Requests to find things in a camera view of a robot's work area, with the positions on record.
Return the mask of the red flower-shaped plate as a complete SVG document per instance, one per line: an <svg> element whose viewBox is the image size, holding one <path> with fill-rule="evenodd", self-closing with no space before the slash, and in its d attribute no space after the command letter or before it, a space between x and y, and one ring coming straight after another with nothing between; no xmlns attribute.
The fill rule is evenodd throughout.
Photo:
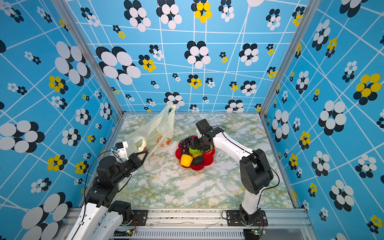
<svg viewBox="0 0 384 240"><path fill-rule="evenodd" d="M180 163L180 159L181 159L182 153L181 153L181 149L180 149L179 146L180 146L180 142L179 142L178 148L177 148L177 150L175 152L175 156L179 160L179 163ZM211 165L214 162L214 155L215 155L215 153L216 153L215 148L214 148L214 150L213 150L213 152L212 152L212 154L210 156L206 157L205 153L204 153L202 155L204 157L204 159L205 159L203 165L200 165L200 166L192 166L191 165L189 168L185 168L185 169L192 169L194 171L201 171L204 167L209 166L209 165Z"/></svg>

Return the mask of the yellowish plastic bag orange print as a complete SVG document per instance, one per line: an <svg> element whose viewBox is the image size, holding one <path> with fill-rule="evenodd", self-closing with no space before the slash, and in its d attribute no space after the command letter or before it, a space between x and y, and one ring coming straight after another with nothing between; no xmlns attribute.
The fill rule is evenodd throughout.
<svg viewBox="0 0 384 240"><path fill-rule="evenodd" d="M168 105L151 121L138 130L125 136L127 154L139 153L147 149L149 156L166 146L174 135L176 106Z"/></svg>

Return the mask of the green bumpy fruit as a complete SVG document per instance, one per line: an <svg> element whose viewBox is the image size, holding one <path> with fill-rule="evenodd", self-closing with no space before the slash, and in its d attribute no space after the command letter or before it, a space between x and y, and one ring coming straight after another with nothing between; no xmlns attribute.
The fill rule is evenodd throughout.
<svg viewBox="0 0 384 240"><path fill-rule="evenodd" d="M189 153L195 158L197 156L203 155L205 153L205 151L189 148Z"/></svg>

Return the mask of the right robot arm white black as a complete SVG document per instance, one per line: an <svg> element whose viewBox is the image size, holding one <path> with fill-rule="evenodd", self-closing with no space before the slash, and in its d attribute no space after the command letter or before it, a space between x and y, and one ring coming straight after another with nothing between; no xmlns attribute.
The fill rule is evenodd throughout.
<svg viewBox="0 0 384 240"><path fill-rule="evenodd" d="M207 151L211 147L224 151L239 163L240 175L245 196L240 205L240 218L244 225L251 226L261 214L261 197L266 190L271 189L271 181L278 176L270 166L265 152L261 149L247 148L225 133L220 127L206 124L196 124L199 135L192 140L193 150Z"/></svg>

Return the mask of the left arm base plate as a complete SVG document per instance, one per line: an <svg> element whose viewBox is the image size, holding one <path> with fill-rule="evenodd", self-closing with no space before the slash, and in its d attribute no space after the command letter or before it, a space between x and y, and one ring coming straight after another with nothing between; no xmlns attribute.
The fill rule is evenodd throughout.
<svg viewBox="0 0 384 240"><path fill-rule="evenodd" d="M123 214L122 226L145 226L148 218L148 210L132 210L128 214Z"/></svg>

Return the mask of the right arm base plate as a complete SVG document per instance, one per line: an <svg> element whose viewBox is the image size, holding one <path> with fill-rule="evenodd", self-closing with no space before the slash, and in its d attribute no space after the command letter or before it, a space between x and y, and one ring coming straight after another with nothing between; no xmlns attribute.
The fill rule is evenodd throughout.
<svg viewBox="0 0 384 240"><path fill-rule="evenodd" d="M229 227L267 227L269 225L266 212L256 211L252 215L240 210L226 211L227 224Z"/></svg>

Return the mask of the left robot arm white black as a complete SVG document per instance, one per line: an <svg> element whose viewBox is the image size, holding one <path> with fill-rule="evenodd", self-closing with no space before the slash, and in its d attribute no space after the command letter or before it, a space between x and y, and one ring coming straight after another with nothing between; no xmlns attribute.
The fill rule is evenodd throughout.
<svg viewBox="0 0 384 240"><path fill-rule="evenodd" d="M133 211L131 204L113 201L121 190L119 183L131 178L148 156L148 151L125 154L112 154L100 160L98 176L85 195L80 215L68 234L68 240L109 240L122 224L133 227L125 235L131 237L136 227L145 226L148 211Z"/></svg>

